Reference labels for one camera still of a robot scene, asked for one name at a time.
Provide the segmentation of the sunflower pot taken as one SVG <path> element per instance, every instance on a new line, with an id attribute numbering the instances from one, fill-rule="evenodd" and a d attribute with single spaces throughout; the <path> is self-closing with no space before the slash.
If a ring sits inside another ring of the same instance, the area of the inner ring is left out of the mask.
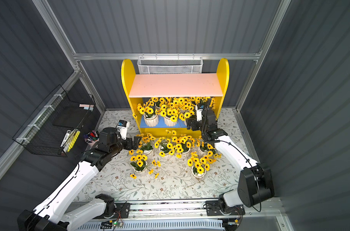
<path id="1" fill-rule="evenodd" d="M 215 162 L 214 159 L 221 158 L 221 154 L 209 143 L 205 142 L 201 137 L 196 141 L 196 146 L 198 148 L 197 155 L 199 158 L 204 158 L 210 163 Z"/>
<path id="2" fill-rule="evenodd" d="M 141 138 L 138 148 L 135 151 L 136 154 L 147 156 L 152 154 L 154 150 L 153 141 L 156 140 L 156 138 L 151 133 L 138 134 L 134 138 Z"/>

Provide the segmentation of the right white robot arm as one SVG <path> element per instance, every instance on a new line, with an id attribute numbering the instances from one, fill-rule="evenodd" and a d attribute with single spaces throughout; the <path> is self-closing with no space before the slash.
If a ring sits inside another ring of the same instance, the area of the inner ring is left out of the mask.
<path id="1" fill-rule="evenodd" d="M 221 214 L 234 211 L 241 214 L 242 206 L 251 208 L 275 196 L 270 168 L 249 158 L 223 129 L 218 128 L 212 110 L 204 108 L 196 118 L 186 119 L 186 125 L 189 130 L 200 131 L 203 141 L 225 156 L 240 172 L 237 189 L 219 196 L 218 210 Z"/>

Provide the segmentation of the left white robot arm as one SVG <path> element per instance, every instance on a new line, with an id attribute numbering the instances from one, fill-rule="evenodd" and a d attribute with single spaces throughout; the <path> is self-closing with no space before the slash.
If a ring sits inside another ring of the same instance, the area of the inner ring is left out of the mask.
<path id="1" fill-rule="evenodd" d="M 20 231 L 74 231 L 89 220 L 101 215 L 113 217 L 119 210 L 114 198 L 97 195 L 87 205 L 67 212 L 78 193 L 113 157 L 122 150 L 136 150 L 140 136 L 128 138 L 127 127 L 104 128 L 97 146 L 84 152 L 72 173 L 42 203 L 32 211 L 25 210 L 17 218 Z"/>

